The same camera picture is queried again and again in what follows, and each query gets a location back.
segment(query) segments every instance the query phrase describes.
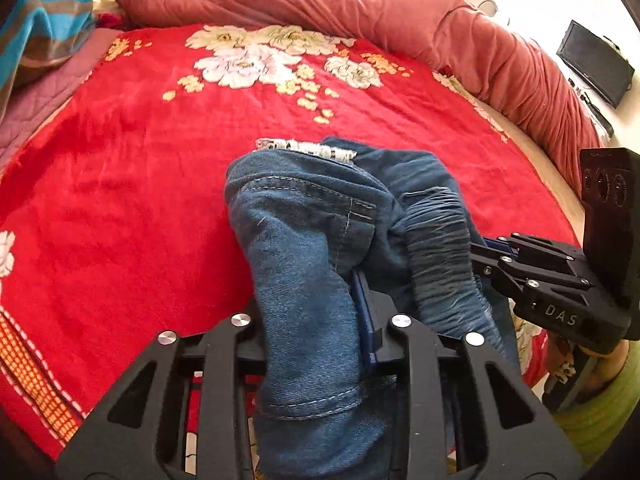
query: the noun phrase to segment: jeans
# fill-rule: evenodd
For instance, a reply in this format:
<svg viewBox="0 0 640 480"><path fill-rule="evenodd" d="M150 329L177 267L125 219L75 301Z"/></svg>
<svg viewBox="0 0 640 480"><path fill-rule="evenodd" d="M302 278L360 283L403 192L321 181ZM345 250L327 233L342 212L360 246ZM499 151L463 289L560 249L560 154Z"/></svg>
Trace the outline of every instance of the jeans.
<svg viewBox="0 0 640 480"><path fill-rule="evenodd" d="M445 335L480 332L517 366L515 336L506 300L472 274L469 243L482 238L440 161L324 143L358 152L354 165L265 150L227 173L230 222L266 336L260 471L269 480L383 480L396 391L394 378L363 374L345 281L353 267L401 312Z"/></svg>

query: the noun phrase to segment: red blanket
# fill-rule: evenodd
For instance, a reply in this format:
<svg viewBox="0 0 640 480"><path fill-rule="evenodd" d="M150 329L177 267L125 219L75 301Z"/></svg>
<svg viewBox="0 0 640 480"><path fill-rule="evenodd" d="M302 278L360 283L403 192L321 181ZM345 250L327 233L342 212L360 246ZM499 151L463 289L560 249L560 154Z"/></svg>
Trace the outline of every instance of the red blanket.
<svg viewBox="0 0 640 480"><path fill-rule="evenodd" d="M529 135L578 195L580 149L600 146L586 107L555 62L535 42L501 27L468 0L117 1L145 27L295 23L365 38L450 72Z"/></svg>
<svg viewBox="0 0 640 480"><path fill-rule="evenodd" d="M128 32L7 167L0 402L51 456L154 335L242 310L252 284L222 190L259 137L429 150L483 235L576 241L519 149L429 67L352 44L280 27Z"/></svg>

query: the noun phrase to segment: red bed sheet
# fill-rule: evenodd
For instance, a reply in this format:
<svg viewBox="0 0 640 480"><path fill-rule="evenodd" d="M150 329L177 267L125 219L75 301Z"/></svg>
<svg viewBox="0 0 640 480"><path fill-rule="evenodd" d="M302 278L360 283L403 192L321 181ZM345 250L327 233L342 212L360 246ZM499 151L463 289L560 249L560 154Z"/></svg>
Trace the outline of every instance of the red bed sheet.
<svg viewBox="0 0 640 480"><path fill-rule="evenodd" d="M242 310L252 282L222 192L259 137L428 150L483 235L577 243L516 145L428 66L364 40L271 32L258 44L201 25L125 33L7 167L0 402L52 457L157 333ZM227 50L212 56L217 41ZM287 70L295 79L274 84Z"/></svg>

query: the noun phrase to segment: human hand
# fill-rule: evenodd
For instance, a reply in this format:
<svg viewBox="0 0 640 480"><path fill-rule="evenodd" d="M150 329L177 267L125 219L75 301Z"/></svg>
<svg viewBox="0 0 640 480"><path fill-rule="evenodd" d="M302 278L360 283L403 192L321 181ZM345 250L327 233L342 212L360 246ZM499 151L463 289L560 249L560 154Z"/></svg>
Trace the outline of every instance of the human hand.
<svg viewBox="0 0 640 480"><path fill-rule="evenodd" d="M575 374L574 347L575 343L571 343L557 334L549 333L546 370L562 383L567 382L568 378ZM622 340L608 355L597 354L582 346L578 347L585 354L599 358L596 367L581 390L584 394L596 394L615 379L625 365L629 353L629 341L626 340Z"/></svg>

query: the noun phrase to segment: black bracket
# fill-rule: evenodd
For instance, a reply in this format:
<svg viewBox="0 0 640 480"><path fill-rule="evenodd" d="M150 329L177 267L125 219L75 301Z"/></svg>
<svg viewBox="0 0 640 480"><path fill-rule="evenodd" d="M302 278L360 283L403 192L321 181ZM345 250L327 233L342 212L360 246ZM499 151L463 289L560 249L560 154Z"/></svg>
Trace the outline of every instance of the black bracket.
<svg viewBox="0 0 640 480"><path fill-rule="evenodd" d="M498 239L504 250L472 244L476 274L515 301L514 313L599 354L613 352L631 324L572 245L518 233Z"/></svg>
<svg viewBox="0 0 640 480"><path fill-rule="evenodd" d="M392 374L407 409L394 429L390 480L579 478L581 458L549 412L477 333L436 335L354 280L370 309L365 373ZM59 480L251 480L244 378L264 374L255 305L207 333L161 333L91 412L60 456ZM197 474L184 471L193 375L203 371ZM442 380L447 381L446 394ZM454 414L458 470L447 471L444 402Z"/></svg>

